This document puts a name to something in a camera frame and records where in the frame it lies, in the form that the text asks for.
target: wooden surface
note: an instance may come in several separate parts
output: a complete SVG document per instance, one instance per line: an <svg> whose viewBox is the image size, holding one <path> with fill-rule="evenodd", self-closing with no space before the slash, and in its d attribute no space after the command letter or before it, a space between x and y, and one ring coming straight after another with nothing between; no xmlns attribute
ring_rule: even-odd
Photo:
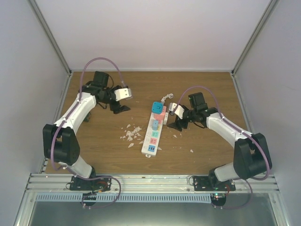
<svg viewBox="0 0 301 226"><path fill-rule="evenodd" d="M117 73L109 73L115 82L120 84ZM93 79L93 72L87 72L84 83ZM80 73L74 73L64 103L63 112L71 106L79 90ZM229 73L200 72L123 72L127 85L131 88L133 98L121 101L122 105L131 108L128 112L114 115L109 109L96 106L89 122L80 126L77 139L80 155L97 173L145 173L145 174L207 174L214 167L233 161L232 147L219 135L209 129L200 129L189 124L181 133L163 127L159 147L155 157L146 158L141 153L142 144L137 140L120 139L125 130L134 130L134 126L142 128L140 134L145 135L146 127L154 101L173 93L170 102L177 102L181 94L194 85L210 88L216 95L221 111L225 116L242 128L246 128L238 97ZM201 89L190 90L181 104L190 108L188 95L203 92L208 106L215 106L210 94ZM175 120L169 116L168 123ZM55 173L48 163L46 173Z"/></svg>

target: white wall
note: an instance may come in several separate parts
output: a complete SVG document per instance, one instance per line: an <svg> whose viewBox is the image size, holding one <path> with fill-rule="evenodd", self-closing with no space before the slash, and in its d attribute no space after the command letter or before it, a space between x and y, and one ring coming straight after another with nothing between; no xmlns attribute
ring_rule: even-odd
<svg viewBox="0 0 301 226"><path fill-rule="evenodd" d="M25 0L0 7L0 221L13 225L31 172L43 159L66 73Z"/></svg>
<svg viewBox="0 0 301 226"><path fill-rule="evenodd" d="M238 70L256 131L267 138L292 225L300 225L301 1L281 0Z"/></svg>
<svg viewBox="0 0 301 226"><path fill-rule="evenodd" d="M71 69L136 71L233 69L268 2L37 0Z"/></svg>

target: purple cable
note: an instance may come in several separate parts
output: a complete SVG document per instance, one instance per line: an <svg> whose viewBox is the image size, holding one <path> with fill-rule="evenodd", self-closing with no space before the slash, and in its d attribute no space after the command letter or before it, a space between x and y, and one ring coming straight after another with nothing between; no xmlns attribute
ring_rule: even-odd
<svg viewBox="0 0 301 226"><path fill-rule="evenodd" d="M245 204L243 204L243 205L241 205L241 206L223 207L223 209L225 209L225 210L238 210L238 209L243 208L243 207L245 207L245 206L247 206L247 205L249 205L249 204L251 203L251 200L252 200L252 198L253 198L253 189L252 189L252 187L251 187L251 185L250 185L250 183L249 183L248 181L246 181L246 180L244 180L244 181L245 181L245 182L249 185L249 187L250 187L250 198L249 198L249 200L248 200Z"/></svg>
<svg viewBox="0 0 301 226"><path fill-rule="evenodd" d="M76 104L74 105L74 107L69 111L69 113L66 115L65 119L62 121L61 125L59 125L59 127L56 129L55 131L55 134L53 136L53 139L52 139L52 143L51 143L51 149L50 149L50 161L51 161L51 165L53 167L53 169L55 171L58 171L60 170L63 166L60 166L59 168L56 168L55 167L55 162L54 162L54 148L55 148L55 141L56 141L56 137L60 131L60 129L62 128L62 126L64 125L64 123L66 122L66 120L70 117L70 115L74 112L74 110L76 109L76 107L79 105L79 101L81 100L81 96L82 96L82 85L83 85L83 78L84 78L84 73L87 69L87 67L89 66L90 63L92 63L93 61L95 60L106 60L108 62L110 62L115 68L116 70L118 71L118 74L120 76L120 80L121 80L121 83L123 85L123 87L126 86L126 84L124 83L124 80L123 80L123 77L122 77L122 74L119 70L119 68L117 67L117 65L111 61L110 59L107 59L107 58L104 58L104 57L97 57L97 58L94 58L92 60L90 60L84 67L81 75L80 75L80 79L79 79L79 99L78 101L76 102Z"/></svg>
<svg viewBox="0 0 301 226"><path fill-rule="evenodd" d="M85 65L85 67L84 67L84 69L83 69L83 71L82 71L82 73L81 73L81 75L80 75L80 81L79 81L79 99L81 99L81 93L82 93L81 89L82 89L82 86L83 86L83 77L84 77L84 73L85 73L87 67L89 66L89 64L92 63L92 62L95 61L95 60L106 60L106 61L110 62L110 63L116 68L116 70L117 70L117 72L118 72L118 74L119 74L119 76L120 76L120 81L121 81L123 87L126 86L126 84L124 83L122 74L121 74L119 68L117 67L117 65L116 65L113 61L111 61L110 59L108 59L108 58L105 58L105 57L97 57L97 58L94 58L94 59L90 60L90 61Z"/></svg>
<svg viewBox="0 0 301 226"><path fill-rule="evenodd" d="M213 99L214 99L214 101L215 101L216 108L217 108L218 114L220 115L220 118L221 118L227 125L229 125L229 126L232 127L233 129L235 129L237 132L239 132L239 133L245 135L247 138L249 138L249 139L256 145L256 147L258 148L260 154L262 154L262 157L263 157L263 159L264 159L264 162L265 162L265 165L266 165L266 168L267 168L266 175L265 175L264 177L262 177L262 178L255 178L255 177L252 177L252 179L254 179L254 180L265 180L266 178L268 178L268 177L269 177L269 162L268 162L267 156L265 155L263 149L260 147L260 145L259 145L259 144L258 144L251 136L249 136L248 134L246 134L243 130L240 130L238 127L236 127L235 125L233 125L231 122L229 122L228 120L226 120L226 119L223 117L223 115L222 115L222 113L221 113L221 110L220 110L220 107L219 107L219 105L218 105L217 99L216 99L215 95L213 94L213 92L212 92L210 89L208 89L207 87L204 87L204 86L192 86L192 87L188 88L187 90L185 90L185 91L183 92L182 96L180 97L180 99L179 99L179 101L178 101L176 107L175 107L174 110L172 111L172 113L174 113L174 112L176 111L176 109L177 109L177 107L179 106L179 104L180 104L180 102L181 102L183 96L185 95L185 93L186 93L188 90L193 89L193 88L202 88L202 89L207 90L207 91L211 94L211 96L213 97Z"/></svg>
<svg viewBox="0 0 301 226"><path fill-rule="evenodd" d="M119 199L120 194L121 194L121 183L120 183L120 181L118 179L116 179L114 177L111 177L111 176L100 176L100 177L96 177L96 178L83 178L80 175L77 175L75 172L73 172L69 167L67 167L67 169L68 169L68 171L71 174L73 174L74 176L76 176L76 177L78 177L80 179L83 179L83 180L89 180L89 181L91 181L91 180L98 180L98 179L102 179L102 178L110 178L110 179L115 180L118 183L118 185L119 185L119 192L118 192L118 195L116 196L116 198L112 202L110 202L110 203L108 203L108 204L106 204L104 206L88 207L89 209L101 209L101 208L105 208L105 207L111 206L112 204L114 204ZM85 199L85 196L83 196L83 198L81 200L81 204L85 208L84 199Z"/></svg>

